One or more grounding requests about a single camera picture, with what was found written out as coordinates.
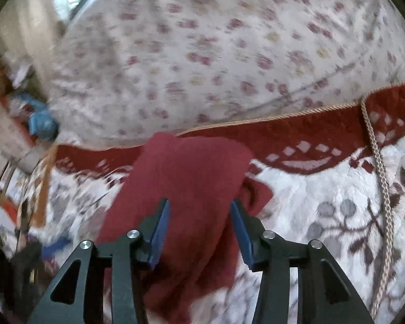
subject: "red towel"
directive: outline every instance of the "red towel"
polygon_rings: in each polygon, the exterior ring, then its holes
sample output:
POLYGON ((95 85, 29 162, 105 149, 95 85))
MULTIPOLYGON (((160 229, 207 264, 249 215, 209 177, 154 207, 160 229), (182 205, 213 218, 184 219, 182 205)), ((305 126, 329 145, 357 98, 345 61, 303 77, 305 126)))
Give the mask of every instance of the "red towel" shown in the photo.
POLYGON ((171 217, 160 264, 143 275, 146 307, 170 323, 188 323, 189 305, 230 287, 238 244, 229 217, 240 197, 256 215, 272 197, 245 177, 251 151, 224 138, 155 134, 144 146, 108 211, 97 243, 114 241, 152 214, 163 197, 171 217))

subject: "blue gripper pad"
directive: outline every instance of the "blue gripper pad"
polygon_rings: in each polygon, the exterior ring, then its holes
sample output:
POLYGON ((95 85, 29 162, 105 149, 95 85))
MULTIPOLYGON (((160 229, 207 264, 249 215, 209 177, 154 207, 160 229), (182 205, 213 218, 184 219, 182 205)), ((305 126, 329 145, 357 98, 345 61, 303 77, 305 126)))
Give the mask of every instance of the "blue gripper pad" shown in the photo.
POLYGON ((170 220, 171 207, 168 200, 165 201, 161 215, 159 217, 158 224, 154 229, 153 235, 150 239, 150 256, 148 258, 148 263, 150 268, 154 267, 159 263, 161 258, 162 249, 165 244, 165 238, 167 236, 168 223, 170 220))
POLYGON ((244 218, 247 213, 244 210, 239 200, 231 202, 231 219, 234 226, 235 236, 238 241, 243 262, 251 269, 255 264, 254 246, 251 242, 251 237, 246 229, 244 218))

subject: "fuzzy blanket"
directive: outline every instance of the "fuzzy blanket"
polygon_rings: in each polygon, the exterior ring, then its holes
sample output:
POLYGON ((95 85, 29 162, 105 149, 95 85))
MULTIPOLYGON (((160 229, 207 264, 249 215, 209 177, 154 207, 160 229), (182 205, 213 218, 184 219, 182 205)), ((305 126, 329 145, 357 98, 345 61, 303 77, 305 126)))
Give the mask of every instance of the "fuzzy blanket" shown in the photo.
MULTIPOLYGON (((376 323, 389 323, 405 302, 405 85, 366 100, 390 188, 394 221, 393 259, 376 323)), ((385 222, 381 186, 369 135, 358 104, 198 128, 182 136, 222 136, 254 153, 247 175, 273 192, 260 218, 287 240, 318 238, 352 281, 366 305, 380 285, 385 222)), ((56 146, 32 176, 27 198, 32 233, 44 242, 64 231, 96 239, 105 212, 140 147, 84 150, 56 146)), ((69 255, 56 255, 60 265, 69 255)), ((250 323, 260 283, 241 257, 234 285, 193 303, 194 323, 250 323)), ((291 273, 290 320, 297 310, 297 274, 291 273)))

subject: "red blanket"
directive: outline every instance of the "red blanket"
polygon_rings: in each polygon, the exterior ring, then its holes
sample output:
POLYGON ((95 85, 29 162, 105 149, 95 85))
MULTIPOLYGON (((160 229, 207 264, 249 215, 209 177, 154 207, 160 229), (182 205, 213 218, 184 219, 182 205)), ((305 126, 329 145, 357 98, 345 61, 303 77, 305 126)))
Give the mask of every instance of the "red blanket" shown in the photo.
POLYGON ((252 158, 229 139, 155 134, 108 211, 98 244, 135 228, 161 198, 171 202, 160 264, 143 276, 147 308, 170 323, 188 322, 195 299, 233 284, 239 250, 230 202, 240 197, 256 215, 272 197, 245 177, 252 158))

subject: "leaf pattern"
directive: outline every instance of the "leaf pattern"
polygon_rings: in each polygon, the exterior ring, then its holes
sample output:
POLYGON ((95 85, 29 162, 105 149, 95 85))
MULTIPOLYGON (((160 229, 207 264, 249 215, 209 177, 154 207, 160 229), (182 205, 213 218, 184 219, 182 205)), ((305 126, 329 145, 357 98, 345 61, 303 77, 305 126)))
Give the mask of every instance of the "leaf pattern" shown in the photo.
POLYGON ((400 167, 400 182, 405 189, 405 168, 400 167))
POLYGON ((364 262, 366 263, 366 271, 369 271, 369 266, 372 264, 374 261, 374 255, 372 254, 372 250, 370 249, 369 245, 366 244, 364 248, 364 262))
POLYGON ((400 253, 400 251, 397 248, 393 248, 392 257, 393 257, 393 263, 396 263, 402 258, 402 254, 400 253))
POLYGON ((365 238, 355 240, 349 247, 349 252, 355 254, 362 248, 365 238))
POLYGON ((399 205, 400 195, 394 194, 390 195, 390 207, 396 208, 399 205))
POLYGON ((393 183, 393 187, 396 189, 396 192, 397 192, 398 194, 400 194, 400 195, 403 194, 402 186, 400 186, 398 182, 394 182, 394 183, 393 183))

